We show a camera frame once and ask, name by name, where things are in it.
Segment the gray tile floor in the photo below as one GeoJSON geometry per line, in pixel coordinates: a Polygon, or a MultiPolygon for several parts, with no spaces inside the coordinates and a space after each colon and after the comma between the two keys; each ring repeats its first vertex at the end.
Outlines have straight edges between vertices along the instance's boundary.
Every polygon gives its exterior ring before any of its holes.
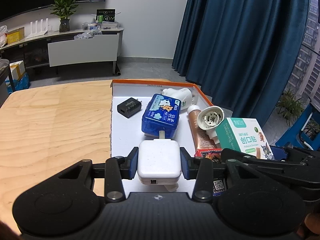
{"type": "MultiPolygon", "coordinates": [[[[123,62],[118,63],[118,66],[121,71],[121,76],[113,76],[112,64],[105,62],[60,66],[58,68],[58,74],[56,74],[55,68],[49,67],[28,70],[30,88],[116,78],[163,78],[173,82],[186,82],[185,77],[179,76],[179,73],[172,69],[171,64],[123,62]]],[[[225,114],[226,117],[231,117],[232,111],[225,109],[225,114]]],[[[263,127],[267,140],[272,145],[274,145],[287,129],[288,125],[285,120],[279,117],[276,111],[273,111],[263,127]]]]}

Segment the high-rise building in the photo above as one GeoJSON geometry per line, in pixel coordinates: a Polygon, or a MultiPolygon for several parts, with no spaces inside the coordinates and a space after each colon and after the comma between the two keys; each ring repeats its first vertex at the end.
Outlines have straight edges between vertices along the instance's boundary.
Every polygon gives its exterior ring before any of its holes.
{"type": "Polygon", "coordinates": [[[318,14],[318,0],[310,0],[302,45],[287,87],[304,100],[310,96],[320,103],[320,57],[312,52],[320,50],[318,14]]]}

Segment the white charger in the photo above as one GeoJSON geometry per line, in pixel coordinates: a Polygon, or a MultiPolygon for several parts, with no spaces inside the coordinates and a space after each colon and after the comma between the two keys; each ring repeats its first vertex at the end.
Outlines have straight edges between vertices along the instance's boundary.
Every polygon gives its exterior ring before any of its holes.
{"type": "MultiPolygon", "coordinates": [[[[137,172],[145,185],[175,185],[181,175],[179,144],[164,139],[164,131],[159,132],[159,139],[142,141],[139,145],[137,172]]],[[[178,187],[166,188],[174,191],[178,187]]]]}

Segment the blue chair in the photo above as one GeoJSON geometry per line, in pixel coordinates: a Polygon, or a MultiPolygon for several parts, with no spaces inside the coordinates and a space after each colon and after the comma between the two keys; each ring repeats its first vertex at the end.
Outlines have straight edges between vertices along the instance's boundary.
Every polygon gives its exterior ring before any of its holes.
{"type": "Polygon", "coordinates": [[[306,123],[312,117],[315,122],[320,124],[320,108],[312,100],[302,115],[296,120],[294,125],[290,127],[284,135],[275,143],[278,147],[287,147],[292,144],[295,147],[305,148],[308,144],[313,150],[317,151],[320,147],[320,134],[318,133],[314,140],[311,140],[305,132],[301,131],[306,123]]]}

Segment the curtain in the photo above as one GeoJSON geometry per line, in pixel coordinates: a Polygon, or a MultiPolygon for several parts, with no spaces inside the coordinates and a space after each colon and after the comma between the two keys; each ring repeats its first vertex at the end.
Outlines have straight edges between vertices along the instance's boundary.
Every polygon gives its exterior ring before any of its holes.
{"type": "Polygon", "coordinates": [[[172,66],[233,117],[265,124],[296,61],[309,0],[188,0],[172,66]]]}

